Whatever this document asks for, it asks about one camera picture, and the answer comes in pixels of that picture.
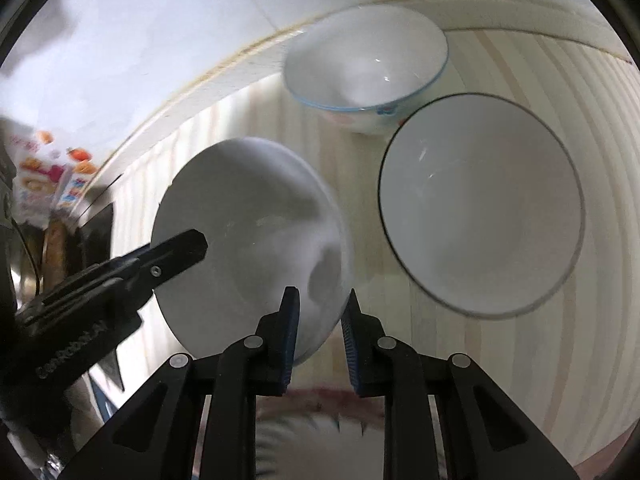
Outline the plain white bowl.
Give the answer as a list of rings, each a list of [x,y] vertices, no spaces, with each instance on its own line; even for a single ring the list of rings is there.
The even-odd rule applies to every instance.
[[[205,258],[155,297],[192,356],[253,333],[288,286],[299,292],[295,363],[328,339],[352,289],[352,240],[329,185],[306,160],[261,138],[206,148],[168,186],[152,243],[190,229],[205,236]]]

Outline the white bowl dark rim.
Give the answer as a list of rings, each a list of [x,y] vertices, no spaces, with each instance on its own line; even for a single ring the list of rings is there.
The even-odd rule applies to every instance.
[[[585,236],[582,182],[554,131],[484,93],[444,96],[393,135],[378,210],[398,262],[428,296],[477,318],[550,299]]]

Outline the white bowl blue rim dots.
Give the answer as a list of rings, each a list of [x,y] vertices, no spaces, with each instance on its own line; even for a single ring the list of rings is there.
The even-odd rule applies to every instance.
[[[286,90],[337,128],[387,134],[425,103],[449,58],[445,33],[404,6],[336,12],[296,36],[283,60]]]

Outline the colourful fruit wall sticker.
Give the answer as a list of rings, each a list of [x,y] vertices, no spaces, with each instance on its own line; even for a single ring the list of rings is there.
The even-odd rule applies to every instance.
[[[96,142],[52,128],[17,126],[6,148],[16,169],[14,217],[39,229],[52,214],[70,215],[106,155]]]

